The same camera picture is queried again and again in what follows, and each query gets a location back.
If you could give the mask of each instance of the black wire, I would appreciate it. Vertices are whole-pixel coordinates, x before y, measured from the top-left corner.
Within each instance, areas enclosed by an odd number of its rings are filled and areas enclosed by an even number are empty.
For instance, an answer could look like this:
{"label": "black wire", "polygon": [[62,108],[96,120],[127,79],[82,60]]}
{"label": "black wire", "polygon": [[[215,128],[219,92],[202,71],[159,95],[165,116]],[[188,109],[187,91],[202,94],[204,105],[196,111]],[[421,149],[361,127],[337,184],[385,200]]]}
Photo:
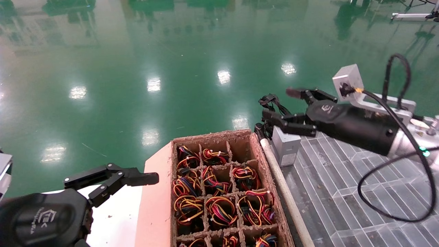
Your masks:
{"label": "black wire", "polygon": [[390,56],[389,61],[387,62],[387,68],[385,71],[384,84],[383,84],[382,100],[384,103],[387,103],[387,94],[389,93],[389,83],[390,83],[390,72],[392,70],[392,63],[395,58],[398,58],[401,61],[406,71],[406,82],[399,94],[398,103],[396,107],[398,110],[401,110],[403,109],[403,107],[401,106],[401,101],[404,98],[404,95],[406,94],[408,87],[410,86],[411,70],[407,59],[399,53],[395,53],[392,56]]}
{"label": "black wire", "polygon": [[424,167],[425,173],[428,177],[428,181],[430,182],[430,188],[432,191],[432,198],[431,198],[430,208],[428,209],[427,213],[425,213],[422,217],[420,217],[418,219],[412,220],[412,219],[405,219],[405,218],[396,217],[396,216],[390,215],[390,214],[380,210],[379,208],[372,205],[364,197],[363,193],[361,192],[361,186],[368,176],[370,176],[375,171],[378,171],[381,168],[388,166],[390,163],[392,163],[396,160],[400,160],[402,158],[409,157],[409,156],[413,155],[412,153],[403,155],[403,156],[401,156],[397,159],[394,159],[394,160],[389,160],[387,162],[384,162],[383,164],[381,164],[381,165],[377,166],[376,168],[372,169],[371,171],[369,171],[366,175],[364,175],[360,179],[360,182],[358,183],[358,187],[357,187],[358,194],[365,204],[367,204],[369,207],[371,207],[373,210],[377,211],[381,215],[387,216],[387,217],[392,218],[394,220],[403,221],[403,222],[411,222],[411,223],[421,222],[421,221],[425,220],[426,218],[428,218],[433,213],[435,206],[436,206],[436,185],[435,185],[433,173],[432,173],[432,170],[428,164],[428,161],[425,158],[423,152],[419,149],[419,145],[416,143],[416,140],[414,139],[413,135],[410,133],[410,131],[407,129],[407,127],[402,123],[401,119],[395,114],[395,112],[382,99],[380,99],[375,94],[368,92],[366,90],[364,90],[363,93],[365,95],[371,97],[372,99],[376,100],[382,107],[384,107],[384,109],[389,113],[389,115],[397,122],[397,124],[399,125],[401,130],[404,132],[404,134],[409,139],[410,143],[413,145],[413,147],[415,149],[415,152],[413,152],[413,153],[417,154],[419,156],[419,158],[421,159],[422,166]]}

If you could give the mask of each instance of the white table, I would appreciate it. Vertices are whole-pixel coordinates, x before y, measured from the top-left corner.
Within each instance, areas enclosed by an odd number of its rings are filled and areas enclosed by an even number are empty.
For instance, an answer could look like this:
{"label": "white table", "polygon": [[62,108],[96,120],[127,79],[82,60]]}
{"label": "white table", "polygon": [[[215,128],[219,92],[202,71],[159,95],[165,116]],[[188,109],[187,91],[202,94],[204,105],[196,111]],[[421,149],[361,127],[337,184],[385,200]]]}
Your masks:
{"label": "white table", "polygon": [[[78,192],[88,198],[88,194],[98,186]],[[142,186],[124,186],[100,207],[93,208],[94,221],[87,237],[90,247],[134,247],[141,195]]]}

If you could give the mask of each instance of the cardboard box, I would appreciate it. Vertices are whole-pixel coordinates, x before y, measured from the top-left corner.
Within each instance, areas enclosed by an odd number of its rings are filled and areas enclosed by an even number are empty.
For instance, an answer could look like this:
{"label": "cardboard box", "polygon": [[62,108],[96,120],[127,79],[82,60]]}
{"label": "cardboard box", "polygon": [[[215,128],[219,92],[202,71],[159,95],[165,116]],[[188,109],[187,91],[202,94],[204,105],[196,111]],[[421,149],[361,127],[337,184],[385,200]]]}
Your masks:
{"label": "cardboard box", "polygon": [[[248,226],[244,224],[243,216],[237,211],[237,221],[232,227],[225,229],[212,229],[208,220],[207,210],[204,208],[202,216],[204,230],[189,235],[178,234],[173,204],[176,196],[172,194],[172,181],[177,178],[176,166],[178,164],[177,148],[185,145],[193,152],[201,154],[203,149],[227,152],[228,163],[225,165],[212,166],[215,175],[219,180],[228,180],[232,184],[231,192],[222,195],[232,200],[236,205],[241,196],[245,194],[239,191],[232,169],[237,166],[250,166],[254,168],[261,179],[262,189],[257,192],[267,191],[274,195],[273,210],[275,212],[275,223],[272,225]],[[202,172],[206,166],[201,165],[192,169]],[[157,154],[145,163],[145,172],[158,172],[160,182],[154,186],[145,186],[142,192],[140,203],[138,228],[136,234],[136,247],[145,246],[169,246],[177,247],[177,243],[188,245],[197,238],[203,238],[208,247],[221,246],[223,236],[235,235],[239,238],[240,246],[245,247],[254,243],[254,238],[259,237],[261,232],[275,234],[278,240],[278,247],[293,247],[294,243],[290,230],[279,201],[279,196],[271,176],[269,165],[265,159],[262,148],[256,134],[250,130],[223,131],[213,134],[177,138],[162,148]],[[206,193],[202,185],[202,195],[198,199],[204,205],[207,199],[212,197]]]}

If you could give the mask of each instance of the screw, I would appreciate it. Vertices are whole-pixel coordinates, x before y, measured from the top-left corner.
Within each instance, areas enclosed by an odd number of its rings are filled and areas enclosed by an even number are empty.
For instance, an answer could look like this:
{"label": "screw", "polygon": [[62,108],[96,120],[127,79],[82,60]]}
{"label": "screw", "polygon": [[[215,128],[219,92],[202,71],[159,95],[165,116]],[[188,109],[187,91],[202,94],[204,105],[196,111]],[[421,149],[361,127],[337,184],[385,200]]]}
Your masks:
{"label": "screw", "polygon": [[392,136],[392,134],[393,134],[393,130],[391,129],[388,129],[385,133],[386,136]]}
{"label": "screw", "polygon": [[435,116],[434,121],[430,125],[430,128],[427,130],[427,134],[435,135],[437,130],[439,130],[439,115]]}

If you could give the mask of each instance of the green led light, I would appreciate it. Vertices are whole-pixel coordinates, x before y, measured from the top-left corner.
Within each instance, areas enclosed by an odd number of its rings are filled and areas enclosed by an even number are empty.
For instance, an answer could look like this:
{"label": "green led light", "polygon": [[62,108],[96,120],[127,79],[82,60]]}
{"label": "green led light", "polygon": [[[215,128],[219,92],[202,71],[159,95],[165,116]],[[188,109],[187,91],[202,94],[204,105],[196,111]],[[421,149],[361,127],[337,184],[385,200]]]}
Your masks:
{"label": "green led light", "polygon": [[419,147],[419,149],[422,151],[425,157],[430,155],[430,152],[425,147]]}

